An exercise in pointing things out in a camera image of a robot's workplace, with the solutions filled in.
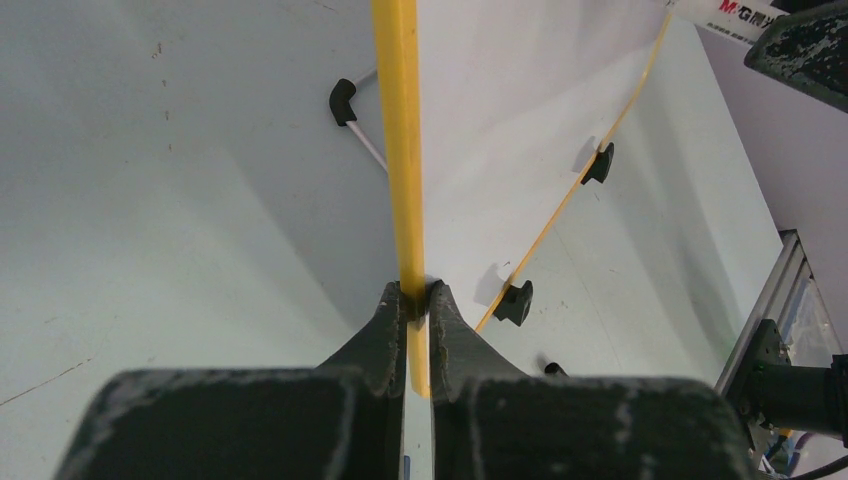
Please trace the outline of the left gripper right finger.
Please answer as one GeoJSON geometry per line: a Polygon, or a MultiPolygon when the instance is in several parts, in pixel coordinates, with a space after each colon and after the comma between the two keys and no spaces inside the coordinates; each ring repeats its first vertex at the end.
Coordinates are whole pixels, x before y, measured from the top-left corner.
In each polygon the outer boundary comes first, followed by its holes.
{"type": "Polygon", "coordinates": [[[746,437],[710,386],[668,377],[531,376],[429,291],[438,479],[748,479],[746,437]]]}

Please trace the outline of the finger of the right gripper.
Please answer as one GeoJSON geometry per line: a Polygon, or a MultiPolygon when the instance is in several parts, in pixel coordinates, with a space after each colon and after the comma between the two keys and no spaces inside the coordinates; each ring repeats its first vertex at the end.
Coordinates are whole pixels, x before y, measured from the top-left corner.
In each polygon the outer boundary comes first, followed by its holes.
{"type": "Polygon", "coordinates": [[[798,92],[847,111],[847,3],[771,1],[785,14],[766,28],[744,65],[798,92]]]}

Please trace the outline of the black whiteboard marker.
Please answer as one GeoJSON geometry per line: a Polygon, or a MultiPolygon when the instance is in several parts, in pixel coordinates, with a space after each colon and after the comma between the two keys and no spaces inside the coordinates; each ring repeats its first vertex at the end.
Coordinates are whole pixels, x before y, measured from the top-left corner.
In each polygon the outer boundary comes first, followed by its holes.
{"type": "Polygon", "coordinates": [[[766,1],[659,0],[672,15],[740,45],[753,46],[787,12],[766,1]]]}

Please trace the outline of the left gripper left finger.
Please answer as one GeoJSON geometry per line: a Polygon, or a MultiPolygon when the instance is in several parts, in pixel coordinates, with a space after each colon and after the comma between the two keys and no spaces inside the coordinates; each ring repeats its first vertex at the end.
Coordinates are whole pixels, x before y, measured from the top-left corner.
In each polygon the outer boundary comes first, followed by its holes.
{"type": "Polygon", "coordinates": [[[406,301],[313,368],[120,372],[96,393],[60,479],[399,479],[406,301]]]}

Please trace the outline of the yellow framed whiteboard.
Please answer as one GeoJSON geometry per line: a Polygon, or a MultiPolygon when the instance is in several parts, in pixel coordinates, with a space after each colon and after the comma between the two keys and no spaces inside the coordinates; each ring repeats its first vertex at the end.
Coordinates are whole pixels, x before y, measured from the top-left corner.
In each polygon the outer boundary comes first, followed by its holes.
{"type": "Polygon", "coordinates": [[[482,324],[635,102],[659,1],[375,1],[403,292],[482,324]]]}

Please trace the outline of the black marker cap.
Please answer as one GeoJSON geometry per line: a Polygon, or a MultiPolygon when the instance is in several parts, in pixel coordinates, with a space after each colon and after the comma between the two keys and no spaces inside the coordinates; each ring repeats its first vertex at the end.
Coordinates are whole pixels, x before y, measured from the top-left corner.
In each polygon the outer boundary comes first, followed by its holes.
{"type": "Polygon", "coordinates": [[[565,372],[565,370],[556,362],[548,363],[544,367],[543,371],[544,371],[544,374],[548,375],[548,376],[563,376],[563,377],[568,376],[568,374],[565,372]]]}

